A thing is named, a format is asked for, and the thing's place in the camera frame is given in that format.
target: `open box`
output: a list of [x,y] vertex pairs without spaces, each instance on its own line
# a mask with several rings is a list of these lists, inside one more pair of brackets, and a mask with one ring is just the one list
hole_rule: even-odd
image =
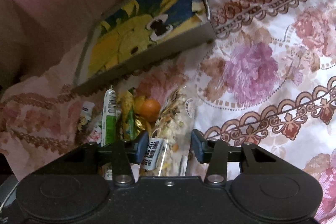
[[207,0],[125,0],[92,28],[73,91],[91,93],[214,38]]

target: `floral tablecloth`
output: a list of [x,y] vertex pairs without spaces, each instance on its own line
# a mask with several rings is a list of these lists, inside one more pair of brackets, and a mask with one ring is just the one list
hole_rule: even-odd
[[[316,219],[336,221],[336,0],[209,0],[217,39],[120,80],[163,103],[184,83],[201,103],[195,125],[230,145],[254,142],[305,170],[323,188]],[[84,101],[70,92],[83,44],[41,77],[6,91],[0,152],[19,179],[74,148]],[[228,178],[239,171],[229,165]],[[204,176],[195,159],[189,173]]]

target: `screw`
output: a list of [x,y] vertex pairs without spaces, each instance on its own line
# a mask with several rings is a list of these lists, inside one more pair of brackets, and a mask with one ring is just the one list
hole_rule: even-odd
[[221,175],[210,175],[208,176],[208,181],[212,183],[221,183],[224,181],[224,178]]
[[172,181],[166,181],[165,184],[168,186],[168,187],[171,187],[174,185],[174,182]]
[[127,184],[132,181],[132,177],[130,175],[118,175],[115,178],[115,181],[120,183],[120,184]]

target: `plastic bag of food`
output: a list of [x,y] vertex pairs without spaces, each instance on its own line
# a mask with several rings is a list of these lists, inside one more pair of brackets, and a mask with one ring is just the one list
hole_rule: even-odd
[[194,126],[194,92],[175,90],[163,105],[142,160],[140,175],[184,176]]

